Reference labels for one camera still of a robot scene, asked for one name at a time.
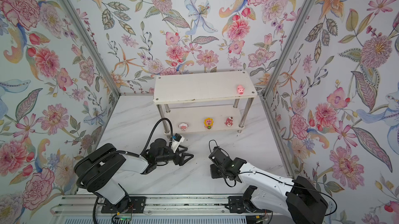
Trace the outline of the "white pink doll toy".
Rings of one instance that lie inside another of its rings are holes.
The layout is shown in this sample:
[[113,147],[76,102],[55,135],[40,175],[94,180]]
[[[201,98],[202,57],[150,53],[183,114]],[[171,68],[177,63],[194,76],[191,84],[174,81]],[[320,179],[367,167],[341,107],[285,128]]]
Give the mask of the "white pink doll toy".
[[180,124],[178,125],[178,127],[179,127],[179,129],[180,129],[181,131],[186,131],[186,130],[188,129],[189,125],[186,124],[186,123],[180,123]]

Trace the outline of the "yellow red flower toy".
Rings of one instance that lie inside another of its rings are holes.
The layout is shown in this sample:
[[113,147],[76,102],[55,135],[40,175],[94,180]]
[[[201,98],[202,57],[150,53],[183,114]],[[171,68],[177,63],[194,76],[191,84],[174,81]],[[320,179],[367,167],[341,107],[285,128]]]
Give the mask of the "yellow red flower toy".
[[214,120],[212,118],[206,118],[204,120],[204,126],[206,129],[212,129],[213,125],[214,125]]

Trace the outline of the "small red bear toy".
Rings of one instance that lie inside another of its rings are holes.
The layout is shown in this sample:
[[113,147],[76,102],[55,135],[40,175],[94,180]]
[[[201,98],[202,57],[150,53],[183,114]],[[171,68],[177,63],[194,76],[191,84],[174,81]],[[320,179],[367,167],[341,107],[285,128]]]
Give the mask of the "small red bear toy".
[[232,116],[231,116],[231,117],[228,117],[228,118],[226,119],[226,121],[225,121],[225,125],[226,125],[227,127],[232,127],[233,124],[234,124],[234,122],[233,122],[233,117],[232,117]]

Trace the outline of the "pink pig toy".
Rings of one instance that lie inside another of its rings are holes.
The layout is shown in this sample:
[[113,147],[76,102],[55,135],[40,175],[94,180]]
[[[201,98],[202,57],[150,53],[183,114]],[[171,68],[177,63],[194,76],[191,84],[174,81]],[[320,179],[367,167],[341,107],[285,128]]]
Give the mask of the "pink pig toy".
[[239,85],[239,86],[236,88],[236,91],[237,91],[237,94],[243,95],[243,94],[245,93],[245,88],[244,88],[244,86]]

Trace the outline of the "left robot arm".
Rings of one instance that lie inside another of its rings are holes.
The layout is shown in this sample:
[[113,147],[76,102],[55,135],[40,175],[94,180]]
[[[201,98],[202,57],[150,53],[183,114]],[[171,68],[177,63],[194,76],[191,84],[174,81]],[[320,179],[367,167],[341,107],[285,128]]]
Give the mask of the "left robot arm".
[[114,145],[105,144],[75,165],[76,185],[114,206],[126,207],[130,202],[129,195],[113,179],[118,171],[147,175],[170,161],[183,166],[192,158],[194,155],[188,153],[188,148],[175,140],[167,142],[158,138],[141,154],[117,150]]

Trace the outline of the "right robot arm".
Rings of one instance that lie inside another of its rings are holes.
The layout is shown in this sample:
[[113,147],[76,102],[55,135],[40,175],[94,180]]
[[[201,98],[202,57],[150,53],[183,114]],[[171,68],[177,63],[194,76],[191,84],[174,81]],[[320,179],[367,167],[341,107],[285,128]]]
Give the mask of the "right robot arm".
[[296,224],[323,223],[328,210],[325,194],[306,178],[284,178],[268,173],[242,158],[231,159],[219,146],[210,152],[212,178],[247,185],[243,204],[248,212],[269,210],[290,217]]

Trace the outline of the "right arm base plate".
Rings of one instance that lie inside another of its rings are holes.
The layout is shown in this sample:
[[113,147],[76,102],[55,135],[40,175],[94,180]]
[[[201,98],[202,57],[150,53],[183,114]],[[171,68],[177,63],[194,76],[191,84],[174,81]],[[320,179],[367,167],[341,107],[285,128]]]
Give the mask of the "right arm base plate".
[[253,203],[244,197],[228,197],[227,209],[230,213],[243,214],[243,213],[257,213],[258,208]]

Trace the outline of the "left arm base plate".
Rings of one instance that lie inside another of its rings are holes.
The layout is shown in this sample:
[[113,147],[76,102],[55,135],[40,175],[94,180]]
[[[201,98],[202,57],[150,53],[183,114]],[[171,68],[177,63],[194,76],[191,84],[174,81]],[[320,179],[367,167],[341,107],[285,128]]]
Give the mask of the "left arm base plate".
[[147,197],[124,197],[119,203],[112,204],[105,199],[102,214],[143,214]]

